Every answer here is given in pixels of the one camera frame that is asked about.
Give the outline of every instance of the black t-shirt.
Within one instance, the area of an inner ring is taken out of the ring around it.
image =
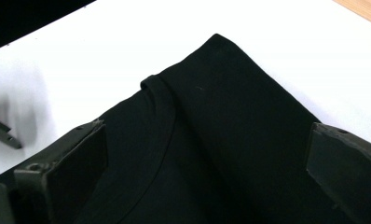
[[[76,223],[351,223],[305,168],[318,120],[229,40],[141,87],[100,116],[108,168]]]

